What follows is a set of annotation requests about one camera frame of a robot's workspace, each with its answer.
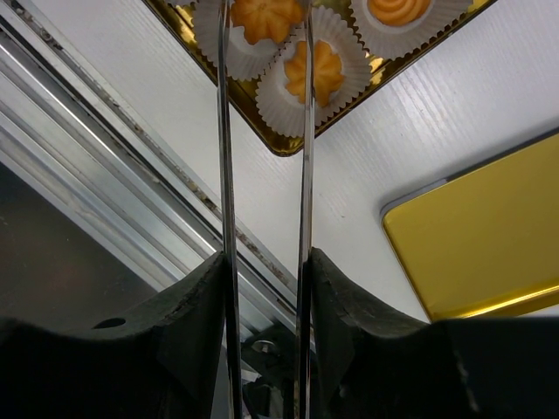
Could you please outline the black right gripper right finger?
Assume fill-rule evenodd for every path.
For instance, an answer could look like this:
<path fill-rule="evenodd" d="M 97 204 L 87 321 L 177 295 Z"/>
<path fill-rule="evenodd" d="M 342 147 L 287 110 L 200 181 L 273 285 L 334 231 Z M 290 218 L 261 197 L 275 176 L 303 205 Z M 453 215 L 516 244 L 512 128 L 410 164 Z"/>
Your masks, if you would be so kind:
<path fill-rule="evenodd" d="M 332 418 L 555 418 L 553 317 L 424 323 L 311 253 L 321 409 Z"/>

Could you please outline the flower cookie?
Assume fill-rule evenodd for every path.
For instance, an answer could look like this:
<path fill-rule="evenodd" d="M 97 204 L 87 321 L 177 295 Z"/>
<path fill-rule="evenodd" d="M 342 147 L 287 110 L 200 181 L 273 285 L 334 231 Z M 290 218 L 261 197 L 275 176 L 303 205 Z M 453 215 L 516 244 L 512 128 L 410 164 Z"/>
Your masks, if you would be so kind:
<path fill-rule="evenodd" d="M 244 29 L 249 45 L 267 39 L 283 43 L 302 18 L 302 6 L 295 0 L 238 0 L 231 6 L 233 26 Z"/>
<path fill-rule="evenodd" d="M 307 44 L 299 41 L 295 44 L 294 55 L 285 62 L 287 77 L 286 89 L 303 104 L 305 102 L 305 77 L 307 62 Z M 320 107 L 329 104 L 330 96 L 337 92 L 344 81 L 342 60 L 332 47 L 319 40 L 314 44 L 314 95 Z"/>

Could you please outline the swirl cookie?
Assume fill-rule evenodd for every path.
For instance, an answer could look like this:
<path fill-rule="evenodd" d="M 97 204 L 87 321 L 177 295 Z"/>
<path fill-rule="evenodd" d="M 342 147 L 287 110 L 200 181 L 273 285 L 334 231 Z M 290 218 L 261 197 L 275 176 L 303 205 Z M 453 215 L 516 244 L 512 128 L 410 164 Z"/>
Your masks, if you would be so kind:
<path fill-rule="evenodd" d="M 405 26 L 422 17 L 431 0 L 369 0 L 369 12 L 382 24 Z"/>

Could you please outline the square cookie tin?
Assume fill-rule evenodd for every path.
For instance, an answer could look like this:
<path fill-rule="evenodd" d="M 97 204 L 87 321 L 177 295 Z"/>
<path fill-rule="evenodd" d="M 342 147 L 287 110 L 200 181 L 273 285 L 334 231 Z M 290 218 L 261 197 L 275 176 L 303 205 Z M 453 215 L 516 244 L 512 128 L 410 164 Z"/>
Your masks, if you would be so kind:
<path fill-rule="evenodd" d="M 173 34 L 204 72 L 204 75 L 215 83 L 217 81 L 217 68 L 203 56 L 195 40 L 194 24 L 192 23 L 193 12 L 196 9 L 195 3 L 188 1 L 185 5 L 174 5 L 171 1 L 147 1 L 145 4 L 159 18 L 166 29 Z M 346 114 L 360 106 L 368 97 L 389 84 L 399 73 L 446 41 L 453 33 L 469 24 L 492 5 L 492 1 L 474 1 L 466 12 L 447 24 L 435 37 L 401 58 L 386 59 L 366 52 L 365 57 L 369 60 L 371 66 L 371 78 L 368 87 L 341 111 L 335 113 L 334 116 L 317 127 L 315 134 L 321 135 L 331 128 Z M 271 153 L 279 157 L 295 155 L 302 150 L 303 140 L 300 137 L 290 138 L 277 134 L 265 124 L 257 111 L 257 84 L 256 79 L 250 81 L 230 80 L 230 102 Z"/>

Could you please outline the metal tongs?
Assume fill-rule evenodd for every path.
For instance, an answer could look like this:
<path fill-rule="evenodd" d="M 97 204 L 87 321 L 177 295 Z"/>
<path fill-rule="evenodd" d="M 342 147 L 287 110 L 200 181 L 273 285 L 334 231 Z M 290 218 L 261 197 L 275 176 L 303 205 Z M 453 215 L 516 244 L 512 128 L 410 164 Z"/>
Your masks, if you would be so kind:
<path fill-rule="evenodd" d="M 315 97 L 314 97 L 314 32 L 313 6 L 305 5 L 304 34 L 305 64 L 305 118 L 304 150 L 300 199 L 299 265 L 296 306 L 296 367 L 294 378 L 293 415 L 311 416 L 311 250 L 314 179 Z M 231 124 L 227 77 L 227 50 L 230 31 L 229 1 L 221 1 L 217 14 L 217 119 L 219 139 L 220 189 L 222 205 L 223 253 L 229 273 L 225 286 L 225 324 L 227 367 L 230 385 L 230 416 L 241 418 L 242 385 L 239 343 L 238 253 L 234 208 L 234 185 L 231 148 Z"/>

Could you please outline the white paper cup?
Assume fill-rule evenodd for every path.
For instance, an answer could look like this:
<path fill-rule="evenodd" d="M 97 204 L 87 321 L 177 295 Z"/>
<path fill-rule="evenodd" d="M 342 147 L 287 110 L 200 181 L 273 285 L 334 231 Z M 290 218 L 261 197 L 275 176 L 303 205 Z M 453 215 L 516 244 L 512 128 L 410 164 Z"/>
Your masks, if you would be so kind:
<path fill-rule="evenodd" d="M 217 24 L 220 8 L 221 3 L 219 1 L 199 1 L 193 12 L 197 46 L 213 65 L 216 65 L 218 60 Z M 226 50 L 228 75 L 241 81 L 256 79 L 273 62 L 280 48 L 288 40 L 289 35 L 281 44 L 276 44 L 267 39 L 259 41 L 255 45 L 249 45 L 244 38 L 244 29 L 233 26 L 230 7 L 229 44 Z"/>
<path fill-rule="evenodd" d="M 427 12 L 405 26 L 382 24 L 371 15 L 368 1 L 352 1 L 351 15 L 366 49 L 381 58 L 400 58 L 428 43 L 447 25 L 467 12 L 473 3 L 461 0 L 432 0 Z"/>
<path fill-rule="evenodd" d="M 363 93 L 369 85 L 370 64 L 357 36 L 334 10 L 320 6 L 312 11 L 313 41 L 325 41 L 342 60 L 344 81 L 341 88 L 330 96 L 329 104 L 320 107 L 315 101 L 314 122 L 317 127 L 326 122 Z M 300 137 L 304 130 L 305 102 L 286 89 L 284 64 L 294 55 L 295 44 L 305 41 L 305 30 L 292 32 L 270 69 L 265 72 L 257 89 L 257 108 L 262 120 L 274 132 L 287 137 Z"/>

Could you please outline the gold tin lid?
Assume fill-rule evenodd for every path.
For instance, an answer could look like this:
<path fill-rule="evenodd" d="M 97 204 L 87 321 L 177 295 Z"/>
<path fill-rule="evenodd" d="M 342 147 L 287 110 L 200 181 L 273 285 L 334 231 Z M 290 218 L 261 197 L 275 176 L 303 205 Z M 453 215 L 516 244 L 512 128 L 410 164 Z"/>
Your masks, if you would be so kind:
<path fill-rule="evenodd" d="M 558 136 L 389 206 L 383 229 L 429 319 L 558 302 Z"/>

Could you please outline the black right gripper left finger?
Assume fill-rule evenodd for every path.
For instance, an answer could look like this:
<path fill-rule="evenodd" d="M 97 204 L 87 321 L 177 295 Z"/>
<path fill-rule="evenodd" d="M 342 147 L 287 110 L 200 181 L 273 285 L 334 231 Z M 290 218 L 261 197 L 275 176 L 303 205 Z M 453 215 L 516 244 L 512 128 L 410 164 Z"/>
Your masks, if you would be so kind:
<path fill-rule="evenodd" d="M 224 256 L 95 327 L 1 321 L 4 418 L 207 418 L 224 329 Z"/>

